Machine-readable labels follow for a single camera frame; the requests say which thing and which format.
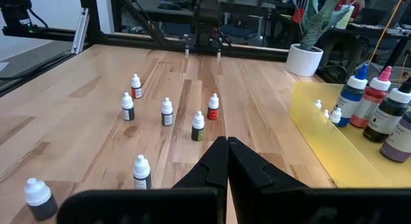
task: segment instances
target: red label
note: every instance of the red label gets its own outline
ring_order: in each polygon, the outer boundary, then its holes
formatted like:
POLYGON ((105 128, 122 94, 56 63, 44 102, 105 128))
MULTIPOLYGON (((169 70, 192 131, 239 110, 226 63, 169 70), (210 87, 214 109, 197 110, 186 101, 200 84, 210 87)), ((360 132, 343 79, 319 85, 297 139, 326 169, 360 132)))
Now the red label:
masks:
POLYGON ((218 109, 212 109, 210 111, 210 119, 217 119, 218 109))
POLYGON ((131 88, 131 97, 136 98, 136 90, 131 88))

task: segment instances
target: yellow acrylic sheet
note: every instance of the yellow acrylic sheet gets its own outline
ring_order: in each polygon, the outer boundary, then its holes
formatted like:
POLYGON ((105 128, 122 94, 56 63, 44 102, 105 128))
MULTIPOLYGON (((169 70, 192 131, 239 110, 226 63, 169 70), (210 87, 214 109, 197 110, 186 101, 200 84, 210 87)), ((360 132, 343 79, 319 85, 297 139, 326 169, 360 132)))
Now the yellow acrylic sheet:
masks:
POLYGON ((337 128, 322 114, 330 112, 342 85, 297 82, 290 117, 338 187, 411 187, 411 159, 392 162, 381 143, 368 141, 362 129, 337 128), (321 99, 321 111, 314 101, 321 99))

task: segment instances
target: blue paint bottle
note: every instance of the blue paint bottle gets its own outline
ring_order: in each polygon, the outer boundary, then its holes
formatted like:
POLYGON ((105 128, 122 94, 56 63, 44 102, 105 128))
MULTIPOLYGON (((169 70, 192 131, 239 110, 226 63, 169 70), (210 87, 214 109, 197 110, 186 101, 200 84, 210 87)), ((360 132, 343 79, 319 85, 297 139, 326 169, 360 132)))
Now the blue paint bottle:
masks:
POLYGON ((362 68, 355 74, 351 76, 346 85, 341 90, 340 97, 337 100, 334 110, 336 108, 341 108, 341 120, 337 124, 339 127, 345 127, 348 125, 351 116, 354 114, 363 94, 365 86, 367 85, 368 65, 364 64, 362 68))

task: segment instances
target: wood grain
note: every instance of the wood grain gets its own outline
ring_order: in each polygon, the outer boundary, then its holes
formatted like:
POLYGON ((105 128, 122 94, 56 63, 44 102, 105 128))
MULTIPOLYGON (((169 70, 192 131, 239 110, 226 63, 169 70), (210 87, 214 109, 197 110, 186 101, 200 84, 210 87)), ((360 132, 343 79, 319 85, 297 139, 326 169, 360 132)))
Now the wood grain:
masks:
MULTIPOLYGON (((221 135, 310 186, 334 186, 288 116, 297 81, 318 78, 289 74, 276 62, 186 60, 183 53, 95 45, 0 98, 0 223, 32 222, 23 194, 29 177, 50 181, 62 198, 68 188, 131 189, 134 160, 144 154, 153 187, 171 187, 221 135), (134 73, 143 97, 127 122, 121 97, 134 73), (205 121, 203 141, 192 141, 193 117, 207 113, 212 93, 220 98, 218 119, 205 121), (169 127, 161 125, 165 97, 173 103, 169 127)), ((235 223, 230 195, 227 207, 227 222, 235 223)))

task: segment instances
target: red paint bottle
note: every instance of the red paint bottle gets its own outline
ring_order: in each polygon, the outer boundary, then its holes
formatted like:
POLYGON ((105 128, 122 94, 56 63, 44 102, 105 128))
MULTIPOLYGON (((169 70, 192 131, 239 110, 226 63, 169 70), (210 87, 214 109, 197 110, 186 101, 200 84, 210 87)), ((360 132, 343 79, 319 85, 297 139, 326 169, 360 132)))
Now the red paint bottle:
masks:
POLYGON ((364 96, 358 104, 350 123, 358 128, 365 128, 370 117, 377 109, 378 105, 387 95, 391 82, 389 82, 391 67, 387 67, 377 78, 373 78, 369 87, 365 88, 364 96))
POLYGON ((217 97, 217 93, 214 93, 210 98, 210 102, 208 103, 207 118, 217 119, 217 116, 218 116, 218 97, 217 97))

